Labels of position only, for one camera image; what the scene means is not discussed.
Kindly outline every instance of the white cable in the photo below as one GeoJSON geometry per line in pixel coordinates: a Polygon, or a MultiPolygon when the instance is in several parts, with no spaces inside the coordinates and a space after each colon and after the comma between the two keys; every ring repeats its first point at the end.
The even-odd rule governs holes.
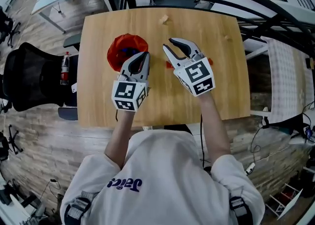
{"type": "Polygon", "coordinates": [[[287,149],[287,148],[289,148],[289,146],[287,146],[287,147],[283,148],[282,150],[277,151],[277,152],[275,152],[275,153],[273,153],[273,154],[270,154],[269,156],[267,156],[267,157],[265,157],[265,158],[259,159],[259,160],[257,160],[256,162],[259,162],[259,161],[261,161],[261,160],[265,160],[265,159],[271,157],[272,155],[277,154],[278,152],[282,152],[283,150],[285,150],[285,149],[287,149]]]}

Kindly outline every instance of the shirt sleeve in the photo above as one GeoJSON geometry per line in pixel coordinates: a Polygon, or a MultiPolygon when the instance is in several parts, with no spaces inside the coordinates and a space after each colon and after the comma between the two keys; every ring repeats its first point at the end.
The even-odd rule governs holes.
{"type": "Polygon", "coordinates": [[[211,169],[212,178],[226,187],[232,196],[240,196],[252,212],[253,224],[260,224],[265,205],[261,194],[246,175],[243,165],[232,155],[218,158],[211,169]]]}
{"type": "Polygon", "coordinates": [[[99,193],[120,171],[119,166],[112,162],[105,154],[85,157],[62,201],[60,214],[63,224],[64,213],[69,203],[80,197],[82,191],[99,193]]]}

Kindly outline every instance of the mesh chair back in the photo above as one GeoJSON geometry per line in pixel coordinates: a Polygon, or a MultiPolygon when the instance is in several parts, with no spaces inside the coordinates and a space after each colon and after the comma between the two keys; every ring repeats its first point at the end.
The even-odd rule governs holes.
{"type": "Polygon", "coordinates": [[[3,91],[17,111],[38,105],[63,105],[60,85],[63,56],[47,54],[28,43],[12,51],[5,62],[3,91]]]}

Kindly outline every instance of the red bag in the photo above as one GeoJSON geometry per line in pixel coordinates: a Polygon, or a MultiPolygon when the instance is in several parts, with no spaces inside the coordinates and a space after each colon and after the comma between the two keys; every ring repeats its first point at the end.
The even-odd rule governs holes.
{"type": "Polygon", "coordinates": [[[115,38],[114,42],[110,46],[107,52],[107,60],[117,72],[120,72],[123,63],[128,60],[131,56],[127,56],[123,49],[134,48],[139,52],[147,52],[149,46],[147,42],[139,37],[138,35],[124,34],[115,38]]]}

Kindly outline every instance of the person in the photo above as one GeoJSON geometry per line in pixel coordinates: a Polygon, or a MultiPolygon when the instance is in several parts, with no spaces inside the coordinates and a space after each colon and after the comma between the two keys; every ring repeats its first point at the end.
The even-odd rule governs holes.
{"type": "Polygon", "coordinates": [[[105,154],[87,156],[75,174],[61,207],[63,223],[231,225],[237,221],[230,199],[240,196],[252,223],[260,224],[263,199],[231,155],[211,93],[198,100],[211,175],[202,168],[191,134],[147,130],[129,139],[135,113],[123,111],[105,154]]]}

